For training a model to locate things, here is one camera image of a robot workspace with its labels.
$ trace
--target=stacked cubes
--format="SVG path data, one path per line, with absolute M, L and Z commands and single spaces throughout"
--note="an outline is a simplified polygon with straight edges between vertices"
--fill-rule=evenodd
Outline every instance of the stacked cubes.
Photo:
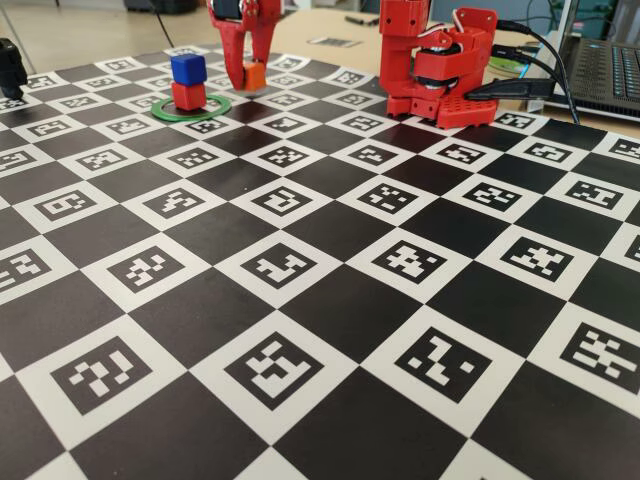
M 181 110 L 191 111 L 207 104 L 204 82 L 207 67 L 202 55 L 186 54 L 171 57 L 174 82 L 171 84 L 173 103 Z

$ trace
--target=black cable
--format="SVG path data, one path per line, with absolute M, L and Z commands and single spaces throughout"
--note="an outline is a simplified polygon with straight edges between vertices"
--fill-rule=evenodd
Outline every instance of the black cable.
M 160 17 L 160 14 L 158 13 L 158 9 L 156 8 L 152 0 L 147 0 L 147 1 L 149 2 L 149 5 L 151 5 L 151 9 L 153 10 L 153 13 L 156 14 L 156 17 L 158 18 L 158 22 L 160 22 L 160 26 L 162 27 L 162 31 L 164 32 L 164 36 L 167 37 L 167 42 L 169 42 L 169 45 L 171 45 L 171 48 L 174 48 L 175 45 L 171 41 L 171 37 L 169 36 L 167 29 L 164 28 L 164 23 L 162 22 L 162 17 Z
M 573 118 L 573 122 L 576 125 L 580 125 L 580 118 L 578 117 L 578 109 L 576 108 L 576 104 L 573 101 L 573 96 L 571 95 L 571 89 L 569 88 L 569 80 L 567 77 L 567 70 L 564 67 L 564 62 L 562 58 L 558 54 L 555 48 L 542 36 L 538 35 L 536 32 L 531 30 L 531 28 L 526 25 L 522 25 L 520 23 L 512 22 L 509 20 L 498 20 L 498 30 L 506 30 L 509 32 L 518 32 L 524 35 L 531 35 L 540 43 L 542 43 L 551 54 L 554 56 L 557 62 L 557 66 L 560 69 L 560 76 L 562 78 L 562 83 L 564 84 L 565 95 L 567 96 L 567 104 L 569 105 L 569 110 L 571 111 L 571 117 Z

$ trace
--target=blue cube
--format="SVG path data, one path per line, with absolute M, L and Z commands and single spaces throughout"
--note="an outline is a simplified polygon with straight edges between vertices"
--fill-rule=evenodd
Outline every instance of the blue cube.
M 188 87 L 207 80 L 207 67 L 202 55 L 187 53 L 171 57 L 171 70 L 173 79 Z

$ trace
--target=red plastic part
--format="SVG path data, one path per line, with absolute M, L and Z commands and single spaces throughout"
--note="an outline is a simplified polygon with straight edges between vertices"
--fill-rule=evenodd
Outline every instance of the red plastic part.
M 217 18 L 213 11 L 213 2 L 208 1 L 207 5 L 211 23 L 220 31 L 225 66 L 233 88 L 254 91 L 264 88 L 267 84 L 266 64 L 269 60 L 273 32 L 280 18 L 280 0 L 241 0 L 241 2 L 242 21 L 240 22 Z M 251 32 L 252 63 L 261 63 L 264 67 L 262 69 L 252 67 L 249 72 L 245 68 L 244 36 L 246 32 Z
M 459 8 L 457 15 L 464 31 L 452 27 L 425 34 L 429 4 L 430 0 L 382 0 L 380 85 L 389 94 L 387 114 L 419 115 L 435 120 L 441 128 L 490 123 L 497 102 L 467 101 L 463 96 L 482 85 L 498 22 L 496 12 Z M 460 52 L 438 55 L 456 44 Z M 419 50 L 412 71 L 415 49 Z M 416 77 L 455 81 L 433 88 L 422 85 Z
M 203 83 L 187 86 L 173 82 L 171 84 L 171 92 L 173 93 L 173 103 L 180 110 L 189 112 L 202 108 L 207 104 L 207 93 Z

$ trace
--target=red cube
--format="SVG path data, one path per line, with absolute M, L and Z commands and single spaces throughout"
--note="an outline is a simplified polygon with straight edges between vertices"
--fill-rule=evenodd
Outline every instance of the red cube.
M 198 85 L 182 85 L 181 83 L 173 82 L 171 84 L 171 91 L 173 92 L 173 103 L 176 104 L 180 110 L 197 110 L 207 104 L 207 93 L 204 90 L 204 83 Z

